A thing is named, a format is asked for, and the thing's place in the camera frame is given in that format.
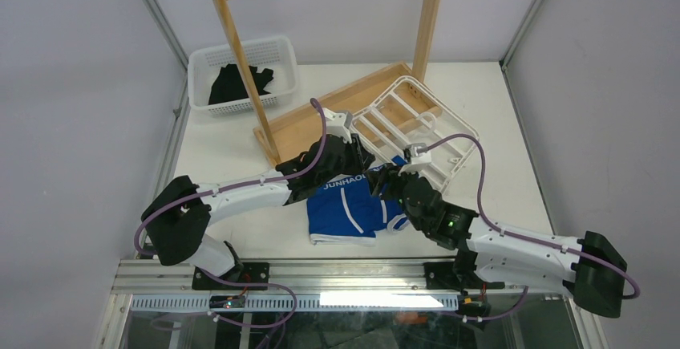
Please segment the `blue boxer underwear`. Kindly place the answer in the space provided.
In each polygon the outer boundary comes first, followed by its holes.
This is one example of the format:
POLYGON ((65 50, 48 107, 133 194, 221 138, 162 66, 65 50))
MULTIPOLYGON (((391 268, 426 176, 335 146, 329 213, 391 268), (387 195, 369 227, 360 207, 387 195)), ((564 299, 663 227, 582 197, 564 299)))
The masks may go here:
POLYGON ((396 200, 370 194, 364 174, 338 177, 306 200, 312 244, 372 246, 380 232, 399 233, 410 226, 396 200))

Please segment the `white plastic clip hanger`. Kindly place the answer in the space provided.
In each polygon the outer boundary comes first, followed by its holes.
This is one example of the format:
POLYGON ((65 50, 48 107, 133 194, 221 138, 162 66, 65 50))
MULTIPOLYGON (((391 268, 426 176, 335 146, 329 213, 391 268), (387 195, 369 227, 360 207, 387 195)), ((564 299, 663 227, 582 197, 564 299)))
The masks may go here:
POLYGON ((476 150, 475 143, 468 138, 480 138, 463 117, 412 76, 398 77, 373 102, 355 113, 351 128, 362 138, 364 147, 384 162, 404 157, 403 150, 411 144, 429 146, 452 134, 462 134, 462 138, 432 150, 430 164, 420 170, 442 192, 476 150))

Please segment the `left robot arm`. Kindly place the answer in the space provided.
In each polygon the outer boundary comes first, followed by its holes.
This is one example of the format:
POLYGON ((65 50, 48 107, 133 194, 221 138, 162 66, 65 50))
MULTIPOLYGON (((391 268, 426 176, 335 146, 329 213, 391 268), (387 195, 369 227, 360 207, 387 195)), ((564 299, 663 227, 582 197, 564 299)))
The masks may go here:
POLYGON ((163 266, 188 263, 210 274, 222 290, 241 280, 243 265, 233 246, 210 237, 207 228, 252 210, 292 205, 339 176, 365 172, 376 160, 358 135, 350 141, 326 135, 291 160, 243 181, 197 184, 174 178, 145 209, 141 221, 163 266))

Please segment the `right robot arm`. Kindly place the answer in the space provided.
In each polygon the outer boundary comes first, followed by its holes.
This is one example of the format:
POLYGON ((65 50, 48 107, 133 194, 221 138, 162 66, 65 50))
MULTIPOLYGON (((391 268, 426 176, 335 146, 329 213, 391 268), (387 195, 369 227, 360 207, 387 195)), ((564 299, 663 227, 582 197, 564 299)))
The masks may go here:
POLYGON ((425 177, 392 164, 366 177, 371 195, 395 201, 416 230, 456 252, 446 287, 526 286, 569 296, 595 315, 620 317, 627 263, 604 235, 561 237, 486 221, 445 201, 425 177))

